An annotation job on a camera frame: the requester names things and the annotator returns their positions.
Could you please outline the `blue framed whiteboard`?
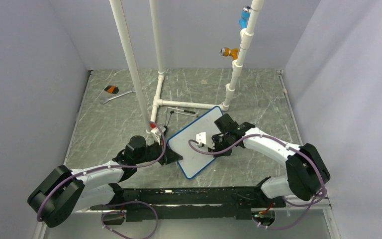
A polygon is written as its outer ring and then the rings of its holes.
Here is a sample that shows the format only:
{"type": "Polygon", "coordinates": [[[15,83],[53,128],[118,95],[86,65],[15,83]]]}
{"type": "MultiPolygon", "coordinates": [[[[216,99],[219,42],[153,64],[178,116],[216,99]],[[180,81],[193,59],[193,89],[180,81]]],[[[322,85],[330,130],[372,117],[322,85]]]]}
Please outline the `blue framed whiteboard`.
{"type": "MultiPolygon", "coordinates": [[[[178,161],[178,165],[187,179],[194,178],[216,159],[213,155],[205,155],[194,151],[189,145],[189,140],[195,140],[196,134],[200,132],[207,132],[212,135],[219,134],[220,130],[214,122],[221,116],[223,116],[221,108],[215,106],[167,140],[167,146],[183,157],[183,160],[178,161]]],[[[198,148],[196,142],[193,142],[192,146],[200,151],[208,152],[207,147],[198,148]]]]}

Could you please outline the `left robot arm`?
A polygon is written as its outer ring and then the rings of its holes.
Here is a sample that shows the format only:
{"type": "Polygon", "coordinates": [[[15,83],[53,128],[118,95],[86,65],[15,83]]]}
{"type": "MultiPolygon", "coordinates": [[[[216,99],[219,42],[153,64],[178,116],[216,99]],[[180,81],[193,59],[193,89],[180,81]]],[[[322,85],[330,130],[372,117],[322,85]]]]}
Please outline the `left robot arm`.
{"type": "Polygon", "coordinates": [[[119,208],[123,202],[120,182],[129,179],[140,167],[182,159],[164,142],[147,144],[144,137],[136,135],[107,163],[85,169],[56,167],[29,195],[27,203],[40,222],[53,228],[78,210],[97,205],[119,208]]]}

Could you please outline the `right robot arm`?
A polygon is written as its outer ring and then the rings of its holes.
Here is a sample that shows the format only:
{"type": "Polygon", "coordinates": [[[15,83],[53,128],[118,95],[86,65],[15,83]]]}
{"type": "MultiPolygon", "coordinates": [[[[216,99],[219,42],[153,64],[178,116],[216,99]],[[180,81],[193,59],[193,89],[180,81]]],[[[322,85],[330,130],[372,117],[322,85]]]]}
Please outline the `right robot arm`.
{"type": "Polygon", "coordinates": [[[257,205],[265,207],[273,199],[289,195],[309,201],[324,194],[331,176],[314,145],[285,142],[249,122],[238,124],[229,114],[224,114],[214,124],[220,131],[211,138],[214,143],[211,152],[215,155],[229,156],[232,147],[239,146],[259,152],[285,167],[285,175],[267,177],[256,186],[254,200],[257,205]]]}

